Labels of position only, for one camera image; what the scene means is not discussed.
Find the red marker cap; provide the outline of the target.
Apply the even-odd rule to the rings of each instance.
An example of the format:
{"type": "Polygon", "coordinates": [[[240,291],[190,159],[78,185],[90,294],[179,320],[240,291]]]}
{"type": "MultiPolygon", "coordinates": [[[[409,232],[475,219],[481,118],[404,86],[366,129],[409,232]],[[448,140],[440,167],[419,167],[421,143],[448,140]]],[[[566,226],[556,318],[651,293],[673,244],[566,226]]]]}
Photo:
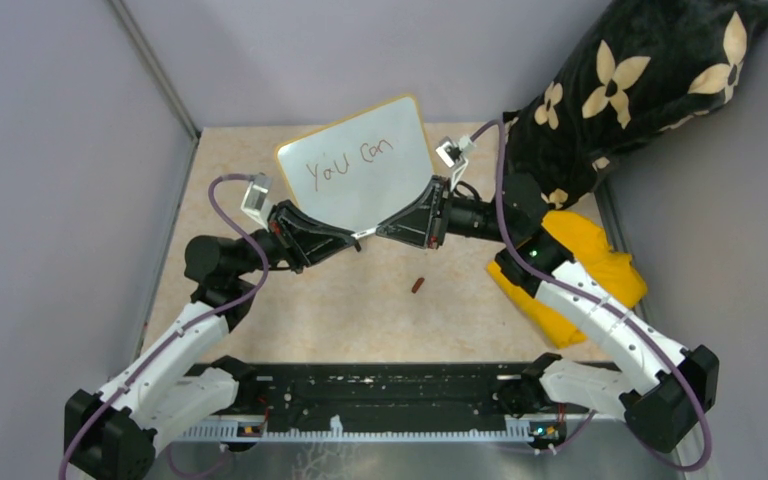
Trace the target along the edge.
{"type": "Polygon", "coordinates": [[[419,291],[419,289],[421,288],[421,286],[423,285],[424,281],[425,281],[425,278],[424,278],[424,277],[420,277],[420,278],[418,278],[418,279],[415,281],[415,283],[412,285],[412,287],[411,287],[411,292],[412,292],[412,293],[417,293],[417,292],[419,291]]]}

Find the yellow framed whiteboard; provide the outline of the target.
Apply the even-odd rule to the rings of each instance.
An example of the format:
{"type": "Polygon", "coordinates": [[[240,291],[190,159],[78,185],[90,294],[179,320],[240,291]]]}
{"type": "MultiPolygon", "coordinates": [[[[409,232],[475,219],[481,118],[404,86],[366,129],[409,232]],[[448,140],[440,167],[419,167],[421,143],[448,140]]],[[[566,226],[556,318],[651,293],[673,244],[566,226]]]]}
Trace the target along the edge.
{"type": "Polygon", "coordinates": [[[402,95],[285,142],[275,159],[305,215],[366,232],[424,192],[434,167],[417,99],[402,95]]]}

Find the white marker pen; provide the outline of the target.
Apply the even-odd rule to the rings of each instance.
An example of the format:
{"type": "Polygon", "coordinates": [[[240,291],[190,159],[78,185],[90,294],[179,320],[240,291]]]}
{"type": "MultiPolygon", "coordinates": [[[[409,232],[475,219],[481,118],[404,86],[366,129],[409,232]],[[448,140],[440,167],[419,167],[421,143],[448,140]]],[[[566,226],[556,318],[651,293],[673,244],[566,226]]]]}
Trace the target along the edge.
{"type": "Polygon", "coordinates": [[[377,230],[377,228],[373,227],[373,228],[369,228],[369,229],[366,229],[366,230],[358,231],[358,232],[353,233],[352,237],[357,239],[357,240],[360,240],[360,239],[363,239],[363,238],[367,238],[367,237],[375,235],[376,234],[376,230],[377,230]]]}

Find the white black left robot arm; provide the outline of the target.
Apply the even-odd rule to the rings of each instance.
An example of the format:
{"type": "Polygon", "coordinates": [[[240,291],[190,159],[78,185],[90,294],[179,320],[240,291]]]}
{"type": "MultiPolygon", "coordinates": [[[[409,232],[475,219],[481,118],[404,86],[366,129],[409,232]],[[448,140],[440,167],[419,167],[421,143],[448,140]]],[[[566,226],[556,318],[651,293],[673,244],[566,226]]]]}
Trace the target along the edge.
{"type": "Polygon", "coordinates": [[[250,365],[222,358],[193,374],[198,359],[251,310],[270,273],[300,273],[358,246],[355,233],[273,206],[264,228],[235,239],[199,235],[185,249],[185,277],[196,284],[167,330],[131,365],[65,405],[59,478],[75,467],[95,479],[142,479],[187,430],[230,408],[252,411],[260,388],[250,365]]]}

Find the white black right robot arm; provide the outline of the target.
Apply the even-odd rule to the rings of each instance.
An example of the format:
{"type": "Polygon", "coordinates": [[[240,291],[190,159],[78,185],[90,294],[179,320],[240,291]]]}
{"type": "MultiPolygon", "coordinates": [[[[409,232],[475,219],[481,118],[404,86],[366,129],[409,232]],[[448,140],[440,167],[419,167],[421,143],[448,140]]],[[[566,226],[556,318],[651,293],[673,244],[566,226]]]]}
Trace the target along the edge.
{"type": "Polygon", "coordinates": [[[451,195],[435,176],[416,200],[383,220],[378,236],[436,249],[448,234],[500,241],[502,272],[540,304],[572,323],[609,355],[600,369],[546,354],[526,375],[523,398],[536,412],[574,404],[623,421],[648,449],[674,451],[694,429],[699,463],[713,450],[706,414],[713,406],[720,362],[706,346],[690,349],[652,328],[624,306],[544,226],[550,211],[536,181],[514,174],[498,181],[492,203],[451,195]]]}

